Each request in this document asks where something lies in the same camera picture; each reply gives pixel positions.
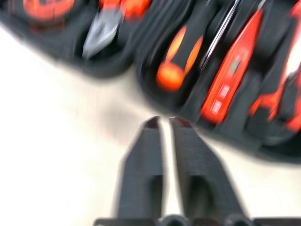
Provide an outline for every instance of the white table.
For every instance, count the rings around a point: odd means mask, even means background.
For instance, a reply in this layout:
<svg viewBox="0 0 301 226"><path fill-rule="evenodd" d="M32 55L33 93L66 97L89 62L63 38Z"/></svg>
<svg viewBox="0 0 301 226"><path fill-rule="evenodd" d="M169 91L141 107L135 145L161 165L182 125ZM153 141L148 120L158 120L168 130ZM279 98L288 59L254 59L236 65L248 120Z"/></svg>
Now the white table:
<svg viewBox="0 0 301 226"><path fill-rule="evenodd" d="M94 80L0 27L0 225L92 226L113 217L121 161L146 119L163 116L169 187L180 213L167 116L143 97L132 67ZM301 217L301 166L258 160L202 136L249 217Z"/></svg>

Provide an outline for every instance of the tool case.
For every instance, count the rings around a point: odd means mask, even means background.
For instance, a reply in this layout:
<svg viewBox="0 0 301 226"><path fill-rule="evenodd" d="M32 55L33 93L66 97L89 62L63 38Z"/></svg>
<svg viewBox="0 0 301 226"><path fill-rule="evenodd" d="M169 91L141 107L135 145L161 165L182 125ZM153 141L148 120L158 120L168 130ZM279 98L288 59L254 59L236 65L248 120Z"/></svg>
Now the tool case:
<svg viewBox="0 0 301 226"><path fill-rule="evenodd" d="M264 84L277 89L276 72L284 67L290 49L296 21L290 19L291 8L297 0L267 0L259 28L253 57L236 91L222 123L213 125L201 117L201 107L228 49L257 8L259 0L241 0L230 25L209 59L204 71L198 73L198 63L232 0L215 0L217 11L206 29L200 53L176 92L166 92L156 83L156 74L168 47L192 14L198 13L205 0L152 0L144 16L135 22L124 22L119 34L107 48L90 60L82 58L82 49L90 25L98 11L96 0L79 0L72 11L55 26L28 19L18 10L20 0L0 1L0 21L15 34L28 40L52 57L65 61L88 75L104 78L125 71L137 64L137 80L145 96L160 109L192 122L204 133L237 145L269 160L301 162L301 131L293 131L284 120L256 120L250 123L250 107ZM283 115L295 108L295 102L286 92L283 95ZM266 111L259 115L266 116Z"/></svg>

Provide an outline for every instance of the black rubber grip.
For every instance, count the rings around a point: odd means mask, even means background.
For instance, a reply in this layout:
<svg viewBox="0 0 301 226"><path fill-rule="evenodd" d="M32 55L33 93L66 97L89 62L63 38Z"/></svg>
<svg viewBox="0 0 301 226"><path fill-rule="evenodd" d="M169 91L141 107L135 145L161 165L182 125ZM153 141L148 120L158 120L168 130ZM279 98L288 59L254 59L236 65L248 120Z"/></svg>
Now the black rubber grip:
<svg viewBox="0 0 301 226"><path fill-rule="evenodd" d="M216 13L216 3L214 0L206 1L198 5L198 9L189 18L185 27L184 38L176 54L171 59L171 63L185 70L187 60L197 41L204 36L205 30Z"/></svg>
<svg viewBox="0 0 301 226"><path fill-rule="evenodd" d="M296 82L296 80L287 80L285 83L278 110L278 117L283 121L288 121L295 116L298 98Z"/></svg>

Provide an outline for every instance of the metal tool tip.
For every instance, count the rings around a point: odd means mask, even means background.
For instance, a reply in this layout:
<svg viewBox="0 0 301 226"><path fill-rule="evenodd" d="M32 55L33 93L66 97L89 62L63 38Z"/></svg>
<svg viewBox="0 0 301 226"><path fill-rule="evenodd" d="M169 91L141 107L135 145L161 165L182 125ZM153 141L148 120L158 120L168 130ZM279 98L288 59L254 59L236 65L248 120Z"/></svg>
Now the metal tool tip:
<svg viewBox="0 0 301 226"><path fill-rule="evenodd" d="M261 2L259 2L259 4L258 4L257 9L261 9L265 2L266 2L266 0L261 0Z"/></svg>
<svg viewBox="0 0 301 226"><path fill-rule="evenodd" d="M85 60L89 60L94 54L91 53L88 49L83 49L82 57Z"/></svg>

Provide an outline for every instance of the diagonal cutters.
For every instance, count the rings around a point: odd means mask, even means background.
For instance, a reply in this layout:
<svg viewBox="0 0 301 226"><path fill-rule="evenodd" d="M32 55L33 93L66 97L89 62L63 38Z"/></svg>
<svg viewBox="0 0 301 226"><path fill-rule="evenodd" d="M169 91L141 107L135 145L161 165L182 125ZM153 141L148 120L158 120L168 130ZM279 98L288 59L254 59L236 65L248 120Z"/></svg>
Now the diagonal cutters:
<svg viewBox="0 0 301 226"><path fill-rule="evenodd" d="M151 0L99 0L96 14L83 46L83 58L89 59L107 47L115 38L124 19L140 18Z"/></svg>

